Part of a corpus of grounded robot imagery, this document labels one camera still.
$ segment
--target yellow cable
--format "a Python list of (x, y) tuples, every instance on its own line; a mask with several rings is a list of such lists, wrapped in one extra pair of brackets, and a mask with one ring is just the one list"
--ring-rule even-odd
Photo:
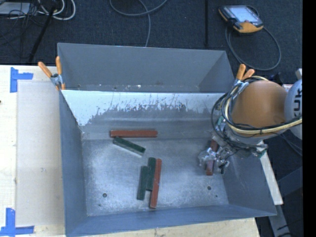
[[(268, 80), (264, 77), (260, 77), (260, 76), (252, 76), (252, 78), (258, 78), (258, 79), (262, 79), (262, 80)], [(233, 95), (233, 93), (238, 89), (238, 87), (234, 88), (232, 90), (232, 93), (231, 95)], [(231, 103), (231, 98), (227, 100), (226, 102), (226, 105), (224, 106), (225, 107), (225, 116), (228, 117), (228, 107)], [(240, 129), (240, 128), (237, 128), (231, 124), (228, 123), (228, 126), (234, 130), (235, 132), (238, 132), (238, 133), (244, 133), (244, 134), (262, 134), (262, 133), (271, 133), (271, 132), (279, 132), (281, 130), (284, 130), (284, 129), (288, 129), (290, 127), (293, 127), (295, 125), (298, 125), (298, 124), (301, 124), (302, 123), (302, 118), (300, 118), (299, 120), (296, 120), (296, 121), (293, 121), (289, 124), (284, 124), (284, 125), (280, 125), (278, 127), (274, 127), (274, 128), (263, 128), (263, 129), (260, 129), (260, 130), (243, 130), (243, 129)]]

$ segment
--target blue tape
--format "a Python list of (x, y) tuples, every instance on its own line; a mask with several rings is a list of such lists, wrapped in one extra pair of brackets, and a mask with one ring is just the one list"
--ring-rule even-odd
[(15, 227), (15, 210), (6, 209), (5, 227), (1, 227), (0, 236), (15, 237), (16, 235), (27, 235), (34, 232), (34, 226)]
[(18, 80), (31, 80), (33, 78), (32, 73), (21, 73), (19, 70), (11, 67), (11, 82), (10, 82), (10, 92), (18, 91)]

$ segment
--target dark floor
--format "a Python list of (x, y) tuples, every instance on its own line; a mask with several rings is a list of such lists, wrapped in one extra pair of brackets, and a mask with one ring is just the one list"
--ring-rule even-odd
[[(38, 4), (37, 0), (7, 1)], [(52, 0), (40, 1), (47, 10), (53, 5)], [(148, 15), (122, 15), (111, 7), (110, 1), (119, 11), (137, 14), (145, 12), (141, 3), (150, 11), (165, 0), (74, 0), (75, 16), (70, 20), (53, 18), (37, 49), (34, 48), (47, 16), (37, 13), (9, 19), (15, 15), (0, 15), (0, 64), (35, 65), (43, 61), (47, 65), (55, 65), (56, 44), (71, 42), (225, 50), (234, 75), (241, 60), (256, 68), (256, 75), (278, 76), (281, 82), (289, 84), (297, 80), (295, 72), (302, 67), (303, 0), (167, 0), (162, 7), (149, 14), (151, 31), (147, 44)], [(253, 35), (232, 33), (231, 45), (239, 60), (228, 46), (225, 38), (227, 23), (218, 13), (219, 6), (231, 4), (256, 8), (264, 22), (264, 29)], [(65, 18), (72, 12), (71, 1), (65, 0), (64, 11), (56, 16)], [(302, 141), (290, 131), (285, 135), (296, 146), (302, 147)], [(297, 153), (280, 137), (266, 142), (277, 180), (302, 166), (301, 150)], [(284, 197), (282, 209), (292, 236), (303, 236), (302, 193), (299, 189)], [(268, 218), (258, 218), (257, 225), (261, 237), (273, 236)]]

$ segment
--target bin floor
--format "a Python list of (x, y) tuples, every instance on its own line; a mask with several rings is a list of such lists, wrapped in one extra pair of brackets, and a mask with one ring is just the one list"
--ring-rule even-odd
[(150, 191), (136, 199), (141, 166), (149, 157), (162, 160), (157, 210), (228, 204), (222, 176), (206, 176), (199, 166), (205, 138), (128, 140), (146, 148), (142, 157), (110, 139), (82, 141), (88, 215), (151, 210)]

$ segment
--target green block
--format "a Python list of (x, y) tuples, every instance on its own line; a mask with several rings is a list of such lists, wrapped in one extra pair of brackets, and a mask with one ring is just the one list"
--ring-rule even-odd
[(148, 180), (147, 180), (147, 190), (152, 191), (154, 187), (154, 176), (156, 169), (156, 158), (149, 157), (148, 159)]
[(142, 166), (141, 171), (140, 171), (140, 181), (139, 181), (138, 192), (137, 192), (137, 200), (144, 200), (145, 198), (148, 171), (149, 171), (149, 168), (147, 166)]
[(124, 139), (119, 138), (119, 137), (116, 137), (114, 139), (113, 143), (115, 145), (118, 145), (118, 146), (122, 147), (122, 148), (128, 149), (128, 150), (130, 150), (130, 151), (132, 151), (134, 153), (137, 153), (137, 154), (139, 154), (141, 156), (144, 154), (144, 152), (146, 150), (145, 148), (143, 148), (141, 146), (138, 146), (138, 145), (136, 145), (136, 144), (134, 144), (134, 143), (132, 143), (132, 142), (130, 142), (128, 140), (124, 140)]

